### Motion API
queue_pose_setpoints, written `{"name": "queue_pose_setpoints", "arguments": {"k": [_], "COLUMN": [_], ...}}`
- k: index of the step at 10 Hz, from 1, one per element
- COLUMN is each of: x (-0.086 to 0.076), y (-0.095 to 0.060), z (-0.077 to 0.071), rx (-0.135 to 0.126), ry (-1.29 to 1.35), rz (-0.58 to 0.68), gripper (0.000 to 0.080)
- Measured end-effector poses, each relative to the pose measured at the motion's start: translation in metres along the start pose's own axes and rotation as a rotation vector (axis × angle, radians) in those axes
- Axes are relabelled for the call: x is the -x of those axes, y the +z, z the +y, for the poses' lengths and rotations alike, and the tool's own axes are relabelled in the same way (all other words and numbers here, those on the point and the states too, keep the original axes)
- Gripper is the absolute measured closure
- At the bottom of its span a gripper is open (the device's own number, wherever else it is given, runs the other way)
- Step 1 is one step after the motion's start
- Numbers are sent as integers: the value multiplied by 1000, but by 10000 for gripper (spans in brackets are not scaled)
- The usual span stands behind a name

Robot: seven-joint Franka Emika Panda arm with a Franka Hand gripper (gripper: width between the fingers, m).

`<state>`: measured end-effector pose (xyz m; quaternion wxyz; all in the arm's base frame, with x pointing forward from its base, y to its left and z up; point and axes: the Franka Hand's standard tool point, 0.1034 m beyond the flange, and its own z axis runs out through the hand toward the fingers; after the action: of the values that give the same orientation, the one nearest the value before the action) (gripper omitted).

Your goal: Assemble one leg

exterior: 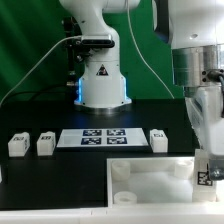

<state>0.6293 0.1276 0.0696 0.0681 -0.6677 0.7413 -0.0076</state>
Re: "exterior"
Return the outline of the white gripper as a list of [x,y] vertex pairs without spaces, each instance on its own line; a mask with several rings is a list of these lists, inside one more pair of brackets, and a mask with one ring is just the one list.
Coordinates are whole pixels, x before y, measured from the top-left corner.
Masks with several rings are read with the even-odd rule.
[[224,180],[224,118],[220,87],[199,87],[192,97],[185,98],[191,126],[200,146],[208,153],[209,176],[212,181]]

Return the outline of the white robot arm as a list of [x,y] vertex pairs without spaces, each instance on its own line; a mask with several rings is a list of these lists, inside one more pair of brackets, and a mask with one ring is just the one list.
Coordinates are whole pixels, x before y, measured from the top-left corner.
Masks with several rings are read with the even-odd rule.
[[[84,61],[81,107],[115,110],[131,102],[120,72],[119,35],[105,13],[121,13],[141,0],[59,0],[75,18],[74,39]],[[224,179],[224,0],[151,0],[154,32],[171,45],[174,83],[184,90],[188,116],[208,156],[208,174]]]

